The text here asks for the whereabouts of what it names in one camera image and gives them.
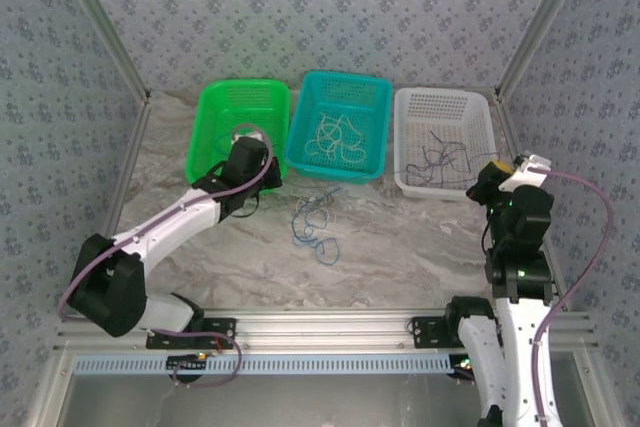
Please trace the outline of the left small controller board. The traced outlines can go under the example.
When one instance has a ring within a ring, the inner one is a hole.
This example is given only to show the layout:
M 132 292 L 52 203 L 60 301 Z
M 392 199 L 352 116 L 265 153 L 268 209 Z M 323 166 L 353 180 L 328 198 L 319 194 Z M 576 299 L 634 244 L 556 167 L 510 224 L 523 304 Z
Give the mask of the left small controller board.
M 165 361 L 167 371 L 204 371 L 208 355 L 205 353 L 170 355 Z

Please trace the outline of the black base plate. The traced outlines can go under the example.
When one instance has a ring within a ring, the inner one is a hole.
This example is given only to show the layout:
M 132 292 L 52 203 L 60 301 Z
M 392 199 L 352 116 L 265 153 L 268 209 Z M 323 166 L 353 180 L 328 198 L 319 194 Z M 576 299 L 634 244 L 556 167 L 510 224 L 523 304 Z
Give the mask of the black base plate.
M 496 337 L 497 322 L 487 316 L 462 318 L 414 317 L 410 322 L 416 349 L 441 350 L 469 347 L 473 342 L 484 345 Z
M 206 333 L 215 332 L 232 339 L 236 336 L 236 320 L 234 318 L 203 317 L 192 320 L 186 327 L 186 332 Z M 176 337 L 154 333 L 147 336 L 147 349 L 151 350 L 233 350 L 232 343 L 226 338 L 213 336 Z

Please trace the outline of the aluminium mounting rail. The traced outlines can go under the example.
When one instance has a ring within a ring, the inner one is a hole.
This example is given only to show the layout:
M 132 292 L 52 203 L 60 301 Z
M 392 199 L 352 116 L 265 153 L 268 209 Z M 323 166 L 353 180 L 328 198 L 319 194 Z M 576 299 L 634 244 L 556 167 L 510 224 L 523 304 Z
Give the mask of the aluminium mounting rail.
M 234 318 L 236 341 L 249 354 L 404 353 L 414 349 L 409 321 L 441 317 L 442 309 L 207 309 L 208 317 Z M 59 351 L 140 353 L 147 335 L 112 338 L 84 322 L 64 322 L 53 341 Z

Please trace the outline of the aluminium frame post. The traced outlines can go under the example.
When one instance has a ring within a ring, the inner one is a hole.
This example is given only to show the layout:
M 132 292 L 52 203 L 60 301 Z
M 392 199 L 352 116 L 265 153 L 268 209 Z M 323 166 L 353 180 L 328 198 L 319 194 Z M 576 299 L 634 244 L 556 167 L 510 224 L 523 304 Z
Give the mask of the aluminium frame post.
M 148 89 L 100 0 L 78 0 L 134 96 L 146 103 Z
M 507 100 L 517 87 L 565 1 L 540 1 L 496 87 L 498 100 Z

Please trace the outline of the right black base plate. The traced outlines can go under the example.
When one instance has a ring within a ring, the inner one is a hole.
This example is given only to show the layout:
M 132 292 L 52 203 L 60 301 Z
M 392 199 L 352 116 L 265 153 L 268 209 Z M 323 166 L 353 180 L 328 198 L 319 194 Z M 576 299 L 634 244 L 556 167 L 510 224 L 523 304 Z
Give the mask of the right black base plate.
M 484 345 L 496 337 L 497 322 L 487 316 L 462 318 L 414 317 L 410 322 L 416 349 L 441 350 L 469 347 L 473 342 Z

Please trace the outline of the right small controller board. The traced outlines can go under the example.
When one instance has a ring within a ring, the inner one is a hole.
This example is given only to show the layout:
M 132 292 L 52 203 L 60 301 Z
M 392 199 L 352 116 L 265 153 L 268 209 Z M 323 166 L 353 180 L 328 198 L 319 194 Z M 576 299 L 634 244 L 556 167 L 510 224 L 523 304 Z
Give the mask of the right small controller board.
M 455 380 L 474 382 L 475 376 L 471 361 L 467 355 L 454 354 L 449 356 L 453 372 L 450 374 Z

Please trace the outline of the small controller board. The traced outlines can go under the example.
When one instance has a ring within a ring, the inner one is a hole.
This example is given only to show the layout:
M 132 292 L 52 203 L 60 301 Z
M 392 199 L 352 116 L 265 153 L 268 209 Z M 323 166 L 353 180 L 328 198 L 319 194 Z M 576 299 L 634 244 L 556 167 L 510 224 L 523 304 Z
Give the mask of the small controller board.
M 474 382 L 475 376 L 471 361 L 467 355 L 454 354 L 449 356 L 453 372 L 450 374 L 455 380 Z
M 204 371 L 208 355 L 205 353 L 170 355 L 165 361 L 167 371 Z

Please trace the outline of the teal plastic basket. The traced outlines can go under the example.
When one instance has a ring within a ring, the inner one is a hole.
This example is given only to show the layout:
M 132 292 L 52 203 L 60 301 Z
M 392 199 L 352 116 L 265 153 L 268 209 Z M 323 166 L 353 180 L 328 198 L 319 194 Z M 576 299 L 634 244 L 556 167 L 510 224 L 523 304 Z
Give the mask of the teal plastic basket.
M 365 184 L 385 167 L 392 84 L 312 71 L 302 83 L 284 148 L 287 165 L 320 180 Z

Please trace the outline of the white plastic basket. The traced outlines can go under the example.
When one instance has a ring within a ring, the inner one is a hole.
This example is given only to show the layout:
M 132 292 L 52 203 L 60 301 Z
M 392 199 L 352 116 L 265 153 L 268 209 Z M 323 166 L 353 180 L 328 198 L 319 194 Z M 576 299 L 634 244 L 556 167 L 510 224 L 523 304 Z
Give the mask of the white plastic basket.
M 466 201 L 498 160 L 490 107 L 474 92 L 402 88 L 393 103 L 394 180 L 408 198 Z

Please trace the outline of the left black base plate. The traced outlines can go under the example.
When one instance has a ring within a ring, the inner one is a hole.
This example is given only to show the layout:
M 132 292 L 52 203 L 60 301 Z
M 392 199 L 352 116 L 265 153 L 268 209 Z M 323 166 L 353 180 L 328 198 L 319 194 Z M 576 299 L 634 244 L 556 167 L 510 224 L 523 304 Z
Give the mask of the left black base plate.
M 232 339 L 236 336 L 236 320 L 234 318 L 203 317 L 192 320 L 186 327 L 186 332 L 206 333 L 215 332 Z M 232 343 L 226 338 L 213 336 L 176 337 L 154 333 L 147 336 L 147 349 L 151 350 L 233 350 Z

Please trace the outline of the aluminium side rail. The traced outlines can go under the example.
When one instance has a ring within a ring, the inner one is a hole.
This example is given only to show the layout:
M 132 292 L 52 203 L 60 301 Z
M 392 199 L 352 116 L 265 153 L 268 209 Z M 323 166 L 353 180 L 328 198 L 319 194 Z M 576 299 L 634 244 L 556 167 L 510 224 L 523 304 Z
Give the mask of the aluminium side rail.
M 108 240 L 111 240 L 117 235 L 117 227 L 125 203 L 125 196 L 133 175 L 149 116 L 149 100 L 144 99 L 133 124 L 129 143 L 125 150 L 117 181 L 109 200 L 106 217 L 102 226 L 99 228 L 99 233 Z
M 521 145 L 514 121 L 506 103 L 498 94 L 494 95 L 494 102 L 510 157 L 515 158 L 519 154 L 530 153 L 529 150 L 524 149 Z M 550 233 L 551 229 L 548 229 L 544 234 L 541 250 L 546 257 L 551 272 L 553 300 L 554 303 L 557 303 L 565 294 L 567 287 L 559 269 L 557 255 L 551 245 Z

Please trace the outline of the green plastic basket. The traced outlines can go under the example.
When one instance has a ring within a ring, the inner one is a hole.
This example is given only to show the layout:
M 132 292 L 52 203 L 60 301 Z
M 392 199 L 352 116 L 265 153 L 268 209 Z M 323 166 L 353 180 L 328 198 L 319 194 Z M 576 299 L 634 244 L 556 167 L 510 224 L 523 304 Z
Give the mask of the green plastic basket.
M 269 79 L 221 80 L 200 95 L 185 165 L 187 182 L 203 177 L 228 158 L 232 132 L 253 124 L 271 140 L 280 171 L 287 174 L 284 146 L 289 132 L 291 93 L 281 81 Z

